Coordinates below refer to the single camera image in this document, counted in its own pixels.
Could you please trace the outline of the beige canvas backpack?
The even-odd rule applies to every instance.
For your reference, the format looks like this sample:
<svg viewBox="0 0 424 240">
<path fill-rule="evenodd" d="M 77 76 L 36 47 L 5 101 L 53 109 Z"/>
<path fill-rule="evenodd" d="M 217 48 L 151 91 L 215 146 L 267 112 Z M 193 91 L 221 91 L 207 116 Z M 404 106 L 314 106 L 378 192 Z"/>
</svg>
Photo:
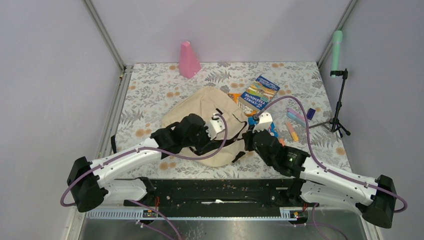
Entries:
<svg viewBox="0 0 424 240">
<path fill-rule="evenodd" d="M 221 115 L 226 127 L 214 138 L 219 141 L 219 148 L 206 154 L 195 154 L 189 148 L 189 138 L 206 127 L 206 121 L 214 113 Z M 248 118 L 226 93 L 215 87 L 203 87 L 170 110 L 162 119 L 162 128 L 154 131 L 146 142 L 125 149 L 126 156 L 116 162 L 127 163 L 129 157 L 135 156 L 137 166 L 147 163 L 146 157 L 135 152 L 147 147 L 147 153 L 153 154 L 156 160 L 172 156 L 209 167 L 222 167 L 246 154 L 242 134 L 247 129 Z"/>
</svg>

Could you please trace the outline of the dark blue treehouse book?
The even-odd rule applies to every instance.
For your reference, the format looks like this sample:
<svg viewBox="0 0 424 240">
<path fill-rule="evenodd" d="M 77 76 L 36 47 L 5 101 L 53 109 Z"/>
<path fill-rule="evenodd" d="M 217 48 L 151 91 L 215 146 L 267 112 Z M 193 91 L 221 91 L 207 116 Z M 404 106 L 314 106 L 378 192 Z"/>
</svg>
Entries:
<svg viewBox="0 0 424 240">
<path fill-rule="evenodd" d="M 238 102 L 255 112 L 263 110 L 278 93 L 280 87 L 262 75 L 238 97 Z"/>
</svg>

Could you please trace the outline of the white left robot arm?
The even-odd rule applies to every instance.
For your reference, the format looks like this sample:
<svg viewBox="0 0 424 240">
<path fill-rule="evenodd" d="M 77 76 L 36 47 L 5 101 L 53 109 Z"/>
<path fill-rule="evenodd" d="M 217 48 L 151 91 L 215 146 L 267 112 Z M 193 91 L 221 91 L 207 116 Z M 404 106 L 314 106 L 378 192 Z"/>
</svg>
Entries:
<svg viewBox="0 0 424 240">
<path fill-rule="evenodd" d="M 219 133 L 223 133 L 225 138 L 228 136 L 227 123 L 221 114 L 214 113 L 211 119 L 205 121 L 191 113 L 121 152 L 91 161 L 80 157 L 73 163 L 60 204 L 63 207 L 75 206 L 80 213 L 126 200 L 148 206 L 155 200 L 154 190 L 139 178 L 121 179 L 120 176 L 169 156 L 183 159 L 184 156 L 180 155 L 182 149 L 209 144 Z"/>
</svg>

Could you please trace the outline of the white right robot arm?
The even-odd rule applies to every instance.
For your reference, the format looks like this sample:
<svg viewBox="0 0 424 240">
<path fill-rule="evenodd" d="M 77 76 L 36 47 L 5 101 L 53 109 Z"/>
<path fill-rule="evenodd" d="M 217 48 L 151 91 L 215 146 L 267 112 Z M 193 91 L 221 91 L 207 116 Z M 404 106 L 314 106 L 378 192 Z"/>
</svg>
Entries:
<svg viewBox="0 0 424 240">
<path fill-rule="evenodd" d="M 327 204 L 360 215 L 365 221 L 384 229 L 393 225 L 396 188 L 392 178 L 381 174 L 366 177 L 342 169 L 331 169 L 298 148 L 283 146 L 268 131 L 242 134 L 247 151 L 255 151 L 269 167 L 295 179 L 287 191 L 293 206 L 303 202 Z"/>
</svg>

